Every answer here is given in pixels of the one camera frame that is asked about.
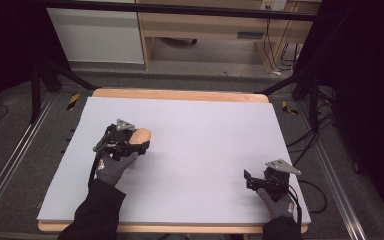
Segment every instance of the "gray carpet floor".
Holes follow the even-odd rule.
[[[274,83],[272,80],[262,81],[258,78],[226,76],[198,77],[88,72],[78,74],[91,83],[105,87],[124,88],[254,92]],[[36,238],[49,235],[42,233],[37,228],[36,217],[40,210],[38,202],[40,203],[45,197],[64,150],[69,144],[69,139],[76,129],[86,98],[92,94],[72,82],[64,79],[62,82],[64,83],[63,89],[56,96],[47,118],[0,200],[0,233],[34,234]],[[291,87],[282,89],[270,97],[286,143],[298,139],[308,131],[301,116],[306,113],[293,115],[282,111],[281,101],[291,100],[289,96]],[[6,105],[9,109],[7,115],[0,119],[0,170],[27,128],[30,117],[29,91],[29,84],[23,83],[0,94],[0,104]],[[66,107],[74,93],[80,93],[81,97],[74,109],[68,111]],[[320,111],[322,116],[330,113],[329,107],[323,107]],[[368,239],[384,239],[384,204],[370,179],[354,173],[352,158],[342,143],[338,129],[329,124],[321,131],[320,140],[344,185]],[[300,150],[305,145],[306,142],[303,142],[290,150]],[[291,153],[291,159],[296,159],[298,155],[299,153]],[[297,168],[303,172],[300,179],[319,186],[328,199],[326,211],[321,214],[311,214],[312,223],[304,237],[306,239],[349,239],[350,236],[333,200],[314,148],[305,154]],[[307,204],[314,210],[320,209],[323,205],[320,193],[308,185],[301,184],[301,188]],[[158,239],[158,237],[161,235],[129,234],[120,235],[119,239]],[[229,236],[193,235],[191,238],[229,239]],[[260,236],[251,236],[251,239],[254,238],[258,239]],[[184,235],[171,235],[170,239],[184,239]]]

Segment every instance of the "person's left hand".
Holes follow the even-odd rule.
[[[130,166],[137,158],[139,153],[134,152],[128,157],[121,158],[120,161],[114,160],[108,153],[102,154],[96,168],[96,176],[99,180],[115,186],[123,175],[124,170]]]

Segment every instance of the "white board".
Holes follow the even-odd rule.
[[[40,221],[72,221],[87,195],[92,148],[117,118],[148,128],[151,145],[116,186],[127,194],[121,223],[262,224],[269,221],[243,170],[264,178],[265,162],[291,163],[268,103],[88,99],[48,189]],[[302,222],[310,217],[295,175]]]

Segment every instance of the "black sleeve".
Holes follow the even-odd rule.
[[[293,218],[278,217],[263,226],[263,240],[302,240],[301,228]]]
[[[77,208],[74,221],[58,240],[114,240],[119,222],[119,211],[126,194],[95,179],[86,200]]]

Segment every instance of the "gray glove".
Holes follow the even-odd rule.
[[[139,153],[134,152],[128,157],[115,161],[108,153],[102,155],[96,168],[96,176],[99,180],[115,186],[123,175],[124,170],[139,157]]]
[[[283,195],[277,202],[274,202],[263,188],[258,189],[257,194],[266,204],[271,219],[281,216],[293,217],[295,206],[288,194]]]

